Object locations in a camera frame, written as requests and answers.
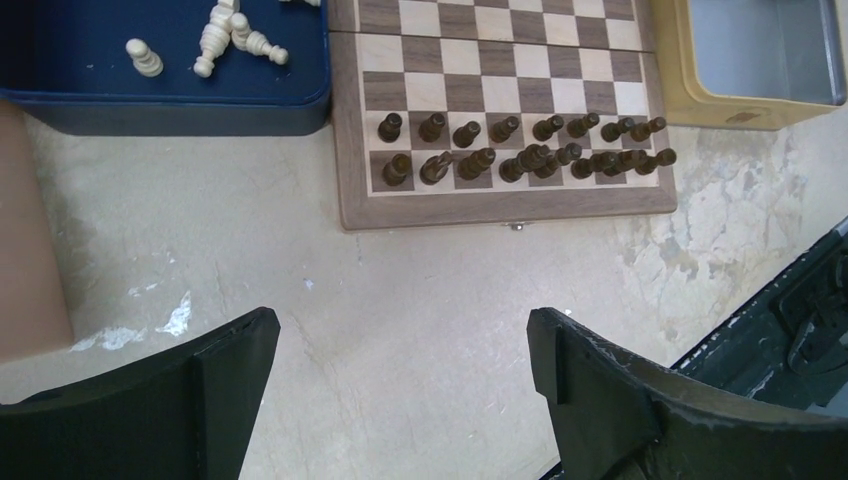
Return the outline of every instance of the dark pawn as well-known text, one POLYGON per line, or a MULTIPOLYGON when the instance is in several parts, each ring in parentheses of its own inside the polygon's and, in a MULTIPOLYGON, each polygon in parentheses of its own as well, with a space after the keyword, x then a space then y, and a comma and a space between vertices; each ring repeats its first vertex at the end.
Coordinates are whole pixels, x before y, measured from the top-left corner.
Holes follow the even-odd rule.
POLYGON ((644 142, 651 138, 652 133, 657 133, 666 127, 666 121, 663 117, 657 117, 650 122, 640 123, 630 130, 630 138, 637 142, 644 142))
POLYGON ((576 118, 568 122, 566 131, 572 138, 580 138, 599 123, 601 123, 601 117, 597 113, 587 113, 583 118, 576 118))
POLYGON ((399 153, 383 167, 383 180, 386 185, 396 187, 406 180, 406 177, 412 174, 412 159, 409 155, 399 153))
POLYGON ((477 150, 459 161, 457 173, 463 180, 474 180, 495 163, 495 151, 491 148, 477 150))
POLYGON ((400 127, 403 125, 403 119, 397 113, 386 115, 386 119, 380 122, 377 128, 377 135, 386 143, 392 143, 400 136, 400 127))
POLYGON ((480 124, 477 122, 468 122, 453 132, 453 143, 459 148, 467 148, 474 143, 477 135, 480 135, 480 124))
POLYGON ((421 181, 427 185, 435 185, 448 174, 448 167, 450 167, 452 161, 453 157, 451 157, 450 152, 431 157, 421 167, 421 181))
POLYGON ((608 123, 604 125, 604 128, 601 129, 601 138, 603 138, 605 142, 612 143, 618 140, 618 137, 624 135, 630 130, 633 130, 633 127, 635 126, 635 120, 630 117, 624 117, 615 123, 608 123))
POLYGON ((554 115, 547 120, 542 120, 536 125, 533 125, 533 136, 540 142, 546 142, 554 136, 554 133, 562 130, 564 126, 565 120, 559 115, 554 115))
POLYGON ((445 128, 445 123, 444 115, 434 113, 427 120, 421 122, 421 126, 418 127, 418 136, 427 143, 433 143, 442 136, 442 129, 445 128))
POLYGON ((495 143, 503 143, 509 139, 512 132, 518 130, 518 117, 509 116, 500 122, 492 125, 490 137, 495 143))

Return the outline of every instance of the dark chess piece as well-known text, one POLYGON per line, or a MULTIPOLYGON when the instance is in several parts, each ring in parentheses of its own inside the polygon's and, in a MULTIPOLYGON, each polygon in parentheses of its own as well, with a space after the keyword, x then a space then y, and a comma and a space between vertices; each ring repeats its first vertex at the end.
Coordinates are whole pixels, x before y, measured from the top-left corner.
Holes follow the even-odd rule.
POLYGON ((380 122, 377 127, 377 135, 380 139, 387 143, 392 143, 400 136, 400 127, 403 126, 403 119, 397 113, 386 115, 386 119, 380 122))
POLYGON ((446 124, 443 114, 434 113, 421 122, 421 126, 418 127, 418 136, 427 143, 433 143, 442 136, 442 129, 446 124))
POLYGON ((463 180, 474 180, 495 163, 495 151, 491 148, 477 150, 459 161, 457 173, 463 180))
POLYGON ((409 155, 398 153, 383 167, 383 180, 386 185, 396 187, 412 174, 412 159, 409 155))

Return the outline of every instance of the dark object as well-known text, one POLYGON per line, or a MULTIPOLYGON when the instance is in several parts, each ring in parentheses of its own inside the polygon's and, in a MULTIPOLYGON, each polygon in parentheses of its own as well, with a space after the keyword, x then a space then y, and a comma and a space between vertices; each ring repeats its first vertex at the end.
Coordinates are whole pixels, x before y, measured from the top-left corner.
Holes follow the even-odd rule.
POLYGON ((383 180, 386 185, 396 187, 412 175, 412 159, 409 155, 398 153, 383 167, 383 180))
POLYGON ((554 309, 527 336, 568 480, 848 478, 848 420, 712 388, 554 309))
POLYGON ((473 121, 468 122, 453 132, 453 143, 459 148, 467 148, 474 143, 477 135, 480 135, 480 124, 473 121))
POLYGON ((9 479, 237 479, 280 324, 260 308, 200 338, 0 406, 9 479))
POLYGON ((427 143, 433 143, 442 136, 442 129, 445 128, 445 123, 444 115, 434 113, 421 122, 421 126, 418 127, 418 136, 427 143))
POLYGON ((495 151, 482 148, 460 160, 457 173, 464 180, 474 180, 495 163, 495 151))
POLYGON ((637 142, 644 142, 651 138, 652 133, 657 133, 666 127, 666 121, 663 117, 657 117, 650 122, 640 123, 630 130, 630 138, 637 142))
POLYGON ((451 157, 450 152, 431 157, 421 167, 421 181, 427 185, 435 185, 448 174, 448 167, 450 167, 452 161, 453 157, 451 157))
POLYGON ((566 131, 572 138, 580 138, 586 135, 590 128, 597 126, 599 123, 601 123, 601 117, 597 113, 587 113, 581 118, 575 118, 568 122, 566 131))
POLYGON ((554 133, 562 130, 564 126, 565 120, 559 115, 554 115, 533 125, 533 136, 540 142, 546 142, 554 136, 554 133))
POLYGON ((501 163, 499 169, 501 178, 508 183, 517 182, 525 173, 543 167, 550 153, 551 149, 546 145, 530 145, 517 157, 501 163))
POLYGON ((386 119, 380 122, 377 127, 377 135, 380 139, 387 143, 392 143, 400 136, 400 127, 403 126, 403 119, 397 113, 386 115, 386 119))
POLYGON ((518 130, 518 117, 509 116, 492 125, 489 137, 495 143, 503 143, 509 139, 512 132, 518 130))
POLYGON ((624 117, 615 123, 608 123, 601 128, 601 138, 605 142, 614 142, 619 137, 629 132, 636 126, 636 121, 630 117, 624 117))

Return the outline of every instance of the wooden chessboard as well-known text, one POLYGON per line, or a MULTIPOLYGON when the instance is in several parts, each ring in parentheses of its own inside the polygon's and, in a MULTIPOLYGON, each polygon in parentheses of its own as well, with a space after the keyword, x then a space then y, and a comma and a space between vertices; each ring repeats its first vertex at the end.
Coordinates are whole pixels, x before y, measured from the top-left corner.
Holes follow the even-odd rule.
POLYGON ((663 115, 656 58, 646 51, 653 45, 644 27, 647 0, 337 0, 330 5, 333 124, 346 229, 664 213, 677 207, 671 167, 646 176, 630 171, 584 180, 564 168, 546 179, 525 174, 515 183, 497 173, 502 161, 533 143, 553 150, 575 142, 584 157, 630 149, 654 154, 669 146, 665 131, 642 143, 629 136, 607 143, 600 126, 580 139, 565 129, 547 142, 531 133, 537 121, 553 114, 568 121, 596 112, 601 125, 625 116, 638 122, 663 115), (391 112, 404 123, 400 138, 386 143, 377 127, 391 112), (447 127, 438 141, 425 143, 417 128, 435 112, 446 114, 447 127), (453 131, 468 121, 487 132, 510 115, 521 120, 521 128, 502 144, 485 133, 467 148, 452 142, 453 131), (444 151, 459 160, 484 147, 495 149, 497 160, 473 181, 456 174, 456 163, 432 186, 417 174, 428 158, 444 151), (412 158, 415 173, 389 187, 381 171, 397 153, 412 158))

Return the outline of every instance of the blue box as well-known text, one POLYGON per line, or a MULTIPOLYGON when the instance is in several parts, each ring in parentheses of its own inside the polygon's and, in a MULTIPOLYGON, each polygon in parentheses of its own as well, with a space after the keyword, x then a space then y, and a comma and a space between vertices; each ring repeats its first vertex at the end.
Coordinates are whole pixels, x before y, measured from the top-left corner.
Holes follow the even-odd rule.
POLYGON ((232 44, 210 78, 192 71, 215 0, 22 0, 0 8, 0 98, 74 135, 307 135, 330 106, 327 5, 242 0, 251 27, 289 51, 276 65, 232 44), (140 38, 165 70, 140 75, 140 38))

